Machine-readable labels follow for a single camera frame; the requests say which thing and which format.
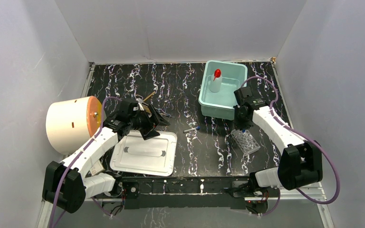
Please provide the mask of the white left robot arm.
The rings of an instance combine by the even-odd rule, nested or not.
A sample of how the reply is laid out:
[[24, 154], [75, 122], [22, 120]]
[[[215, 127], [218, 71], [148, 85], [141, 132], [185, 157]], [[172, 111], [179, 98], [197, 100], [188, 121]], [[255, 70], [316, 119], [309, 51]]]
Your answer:
[[68, 213], [76, 212], [85, 199], [106, 192], [117, 198], [123, 192], [122, 183], [106, 173], [87, 177], [93, 165], [131, 130], [137, 130], [143, 140], [160, 136], [157, 126], [169, 126], [152, 104], [140, 104], [134, 99], [120, 99], [115, 111], [79, 149], [61, 162], [52, 161], [45, 171], [42, 198]]

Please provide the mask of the blue-capped test tube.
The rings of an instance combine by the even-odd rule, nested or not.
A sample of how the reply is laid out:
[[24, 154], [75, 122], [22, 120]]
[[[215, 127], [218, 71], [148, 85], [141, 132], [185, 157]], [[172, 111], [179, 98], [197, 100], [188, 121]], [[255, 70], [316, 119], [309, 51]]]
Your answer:
[[183, 133], [189, 133], [189, 132], [192, 132], [192, 131], [197, 131], [199, 129], [200, 129], [200, 126], [197, 126], [197, 127], [194, 127], [194, 128], [184, 130]]

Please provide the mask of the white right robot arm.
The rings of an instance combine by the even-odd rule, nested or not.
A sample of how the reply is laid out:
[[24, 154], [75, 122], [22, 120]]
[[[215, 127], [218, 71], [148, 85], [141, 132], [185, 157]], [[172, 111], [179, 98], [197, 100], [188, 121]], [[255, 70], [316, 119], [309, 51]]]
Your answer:
[[288, 126], [271, 113], [267, 103], [234, 106], [234, 125], [240, 131], [258, 126], [281, 154], [277, 167], [250, 174], [249, 192], [253, 196], [262, 196], [269, 187], [293, 190], [322, 180], [321, 150], [313, 142], [288, 130]]

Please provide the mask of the clear test tube rack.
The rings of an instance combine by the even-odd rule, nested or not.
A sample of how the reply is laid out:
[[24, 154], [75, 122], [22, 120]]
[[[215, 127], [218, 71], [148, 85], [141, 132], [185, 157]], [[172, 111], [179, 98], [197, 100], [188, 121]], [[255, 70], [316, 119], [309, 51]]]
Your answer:
[[249, 130], [232, 130], [231, 135], [245, 156], [260, 149], [260, 145]]

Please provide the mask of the wooden-handled test tube brush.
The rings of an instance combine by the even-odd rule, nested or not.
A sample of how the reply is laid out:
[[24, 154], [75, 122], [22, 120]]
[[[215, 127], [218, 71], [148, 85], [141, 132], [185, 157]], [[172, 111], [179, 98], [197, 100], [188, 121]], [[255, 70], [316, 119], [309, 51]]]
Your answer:
[[145, 99], [143, 99], [143, 102], [147, 101], [149, 98], [151, 98], [155, 94], [155, 91], [150, 93]]

